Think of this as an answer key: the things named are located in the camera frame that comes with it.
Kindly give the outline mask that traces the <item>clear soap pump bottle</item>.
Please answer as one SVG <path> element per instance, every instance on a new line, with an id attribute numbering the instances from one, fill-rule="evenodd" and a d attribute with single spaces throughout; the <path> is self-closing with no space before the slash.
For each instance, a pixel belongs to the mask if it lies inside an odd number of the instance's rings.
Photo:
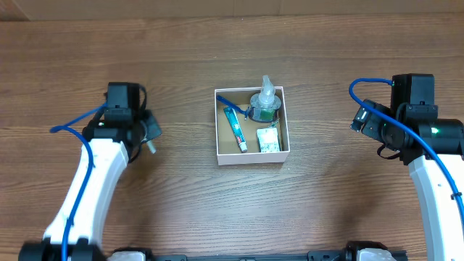
<path id="1" fill-rule="evenodd" d="M 276 96 L 276 88 L 268 75 L 262 77 L 262 87 L 259 93 L 250 99 L 248 109 L 249 119 L 259 123 L 271 123 L 278 118 L 281 100 Z"/>

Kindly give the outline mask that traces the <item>white green soap bar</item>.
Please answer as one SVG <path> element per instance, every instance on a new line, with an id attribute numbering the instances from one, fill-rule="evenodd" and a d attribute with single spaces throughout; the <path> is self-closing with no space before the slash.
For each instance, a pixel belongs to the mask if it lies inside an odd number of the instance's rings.
<path id="1" fill-rule="evenodd" d="M 272 122 L 266 128 L 257 129 L 257 140 L 262 153 L 279 152 L 281 144 L 278 137 L 278 121 Z"/>

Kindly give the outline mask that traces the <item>green white toothbrush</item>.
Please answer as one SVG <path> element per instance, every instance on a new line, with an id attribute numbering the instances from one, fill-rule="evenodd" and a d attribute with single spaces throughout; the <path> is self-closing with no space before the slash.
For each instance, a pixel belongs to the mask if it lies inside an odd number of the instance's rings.
<path id="1" fill-rule="evenodd" d="M 155 154 L 155 153 L 156 153 L 157 150 L 156 150 L 156 147 L 155 147 L 155 145 L 153 144 L 152 141 L 147 141 L 147 142 L 146 142 L 146 145 L 148 146 L 149 151 L 150 151 L 152 154 Z"/>

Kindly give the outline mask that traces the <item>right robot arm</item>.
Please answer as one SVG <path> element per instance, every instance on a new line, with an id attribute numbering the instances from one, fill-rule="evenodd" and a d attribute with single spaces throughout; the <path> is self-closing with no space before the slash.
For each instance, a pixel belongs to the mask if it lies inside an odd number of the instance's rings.
<path id="1" fill-rule="evenodd" d="M 350 125 L 407 166 L 420 203 L 428 260 L 463 259 L 463 123 L 441 119 L 432 74 L 378 79 L 391 88 L 388 107 L 349 95 L 360 106 Z"/>

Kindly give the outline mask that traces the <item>teal toothpaste tube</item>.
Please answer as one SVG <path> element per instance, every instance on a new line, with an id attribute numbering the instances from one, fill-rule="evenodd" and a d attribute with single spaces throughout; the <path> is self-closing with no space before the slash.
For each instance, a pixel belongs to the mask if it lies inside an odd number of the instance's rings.
<path id="1" fill-rule="evenodd" d="M 232 107 L 225 107 L 223 109 L 225 116 L 231 126 L 231 129 L 233 131 L 233 134 L 236 138 L 237 144 L 241 150 L 242 153 L 247 152 L 247 143 L 246 139 L 244 137 L 244 134 L 242 132 L 239 119 L 236 114 L 236 110 L 234 110 Z"/>

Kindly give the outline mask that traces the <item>blue disposable razor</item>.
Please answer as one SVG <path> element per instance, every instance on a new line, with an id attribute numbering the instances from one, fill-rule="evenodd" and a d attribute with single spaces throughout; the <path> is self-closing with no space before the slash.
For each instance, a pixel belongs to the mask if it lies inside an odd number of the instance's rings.
<path id="1" fill-rule="evenodd" d="M 224 105 L 226 105 L 226 106 L 228 106 L 228 107 L 231 107 L 232 109 L 234 109 L 234 110 L 237 111 L 238 113 L 243 114 L 245 120 L 248 119 L 248 117 L 249 117 L 249 109 L 243 110 L 243 109 L 241 109 L 239 106 L 237 106 L 237 105 L 234 104 L 233 102 L 227 100 L 226 98 L 224 98 L 224 97 L 221 96 L 221 95 L 217 95 L 217 96 L 216 96 L 216 99 L 217 99 L 219 102 L 223 103 Z"/>

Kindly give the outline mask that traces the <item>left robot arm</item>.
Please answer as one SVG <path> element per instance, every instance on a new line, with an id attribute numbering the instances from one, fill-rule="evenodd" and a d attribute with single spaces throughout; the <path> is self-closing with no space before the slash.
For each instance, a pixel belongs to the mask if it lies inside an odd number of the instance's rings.
<path id="1" fill-rule="evenodd" d="M 152 140 L 162 134 L 146 100 L 141 84 L 110 82 L 103 105 L 51 128 L 81 141 L 80 162 L 42 241 L 24 243 L 19 261 L 106 259 L 102 235 L 117 182 L 143 145 L 156 152 Z"/>

